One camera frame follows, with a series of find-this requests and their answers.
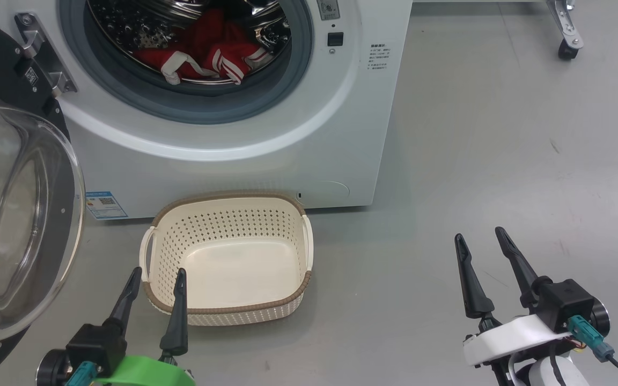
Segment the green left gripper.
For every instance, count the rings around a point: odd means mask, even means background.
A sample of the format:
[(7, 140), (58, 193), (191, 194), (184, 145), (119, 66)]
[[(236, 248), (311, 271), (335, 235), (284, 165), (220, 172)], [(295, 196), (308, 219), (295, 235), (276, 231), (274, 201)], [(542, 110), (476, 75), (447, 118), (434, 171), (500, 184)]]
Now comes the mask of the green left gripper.
[[(135, 267), (103, 327), (112, 328), (120, 336), (127, 332), (133, 302), (141, 287), (142, 268)], [(161, 357), (126, 356), (111, 375), (94, 379), (103, 385), (195, 385), (190, 371), (178, 366), (176, 357), (188, 351), (187, 335), (187, 273), (180, 268), (174, 285), (174, 305), (170, 320), (160, 342)]]

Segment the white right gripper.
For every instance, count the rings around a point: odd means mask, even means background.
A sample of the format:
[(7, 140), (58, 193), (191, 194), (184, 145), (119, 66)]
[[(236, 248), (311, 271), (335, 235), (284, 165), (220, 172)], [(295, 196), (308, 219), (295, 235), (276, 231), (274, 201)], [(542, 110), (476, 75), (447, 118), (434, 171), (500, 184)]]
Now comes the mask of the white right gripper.
[[(496, 227), (495, 234), (517, 279), (522, 307), (534, 309), (539, 302), (532, 290), (537, 274), (503, 227)], [(549, 356), (552, 344), (556, 344), (557, 356), (567, 355), (573, 350), (573, 342), (568, 339), (568, 332), (552, 332), (536, 315), (518, 317), (508, 323), (496, 320), (491, 315), (495, 305), (484, 293), (473, 269), (473, 257), (462, 234), (454, 237), (454, 247), (465, 315), (468, 318), (480, 318), (479, 333), (471, 335), (463, 342), (466, 364), (474, 367), (488, 365), (507, 359), (512, 354), (518, 355), (516, 362), (529, 359), (537, 361)]]

